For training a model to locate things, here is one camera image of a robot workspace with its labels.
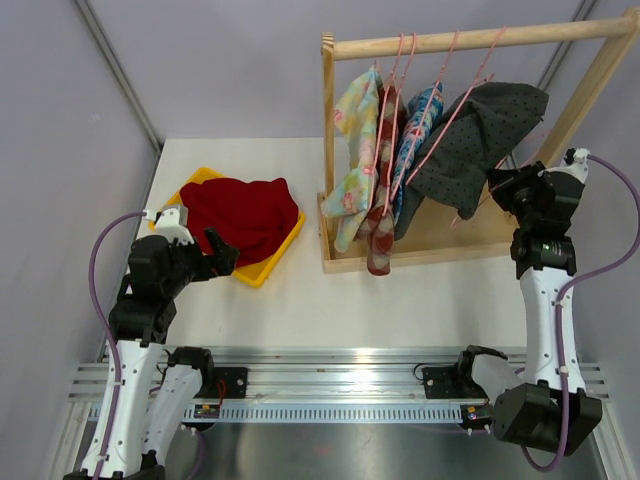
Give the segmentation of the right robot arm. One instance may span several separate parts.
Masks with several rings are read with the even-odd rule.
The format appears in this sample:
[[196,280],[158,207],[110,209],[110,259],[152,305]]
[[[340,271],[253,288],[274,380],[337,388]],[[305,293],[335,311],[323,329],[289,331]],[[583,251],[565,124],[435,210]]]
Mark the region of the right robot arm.
[[546,168],[542,163],[487,175],[491,196],[515,217],[510,255],[525,305],[527,357],[517,375],[507,356],[469,346],[454,371],[456,389],[481,391],[493,406],[497,439],[556,459],[572,455],[602,418],[577,361],[572,294],[576,253],[567,232],[586,186],[583,160]]

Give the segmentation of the red skirt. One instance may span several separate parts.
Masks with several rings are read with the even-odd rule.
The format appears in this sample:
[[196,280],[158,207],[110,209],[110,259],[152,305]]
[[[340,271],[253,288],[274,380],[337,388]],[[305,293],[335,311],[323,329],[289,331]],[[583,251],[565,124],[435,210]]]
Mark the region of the red skirt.
[[238,267],[259,263],[276,253],[299,216],[299,207],[283,178],[252,182],[214,178],[184,185],[180,197],[188,210],[187,228],[202,251],[214,253],[205,235],[212,228],[226,244],[239,250]]

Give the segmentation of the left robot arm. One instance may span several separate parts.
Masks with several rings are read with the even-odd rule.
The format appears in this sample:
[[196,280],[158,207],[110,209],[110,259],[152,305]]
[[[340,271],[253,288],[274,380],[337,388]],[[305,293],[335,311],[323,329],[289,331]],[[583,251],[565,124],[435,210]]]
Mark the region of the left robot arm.
[[213,357],[200,347],[178,347],[170,355],[159,390],[152,377],[171,322],[175,300],[189,284],[229,276],[238,250],[214,229],[205,232],[212,248],[169,241],[161,235],[136,240],[107,324],[108,384],[99,420],[72,479],[162,479],[166,456],[188,403],[213,392]]

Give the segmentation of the pink hanger of red skirt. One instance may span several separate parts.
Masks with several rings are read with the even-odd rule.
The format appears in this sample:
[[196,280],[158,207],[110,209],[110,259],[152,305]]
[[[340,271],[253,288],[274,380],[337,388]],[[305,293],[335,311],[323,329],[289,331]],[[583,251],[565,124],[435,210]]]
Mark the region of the pink hanger of red skirt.
[[[525,139],[523,140],[523,144],[526,146],[528,146],[530,143],[536,143],[538,144],[538,147],[529,155],[528,158],[526,158],[525,160],[518,160],[518,155],[516,155],[516,153],[510,153],[509,155],[505,156],[497,165],[497,169],[499,170],[512,170],[512,169],[518,169],[518,168],[522,168],[524,166],[528,166],[531,163],[533,163],[536,159],[536,156],[538,155],[538,152],[541,148],[542,142],[543,140],[546,139],[547,135],[551,132],[551,130],[545,130],[542,132],[538,132],[538,133],[532,133],[532,134],[528,134]],[[491,196],[491,193],[493,191],[492,187],[487,187],[486,192],[483,193],[481,195],[481,198],[478,202],[478,209],[483,206],[483,204],[485,204]],[[450,224],[450,229],[454,230],[458,227],[459,224],[463,223],[465,220],[463,220],[459,215],[456,215],[453,220],[451,221]]]

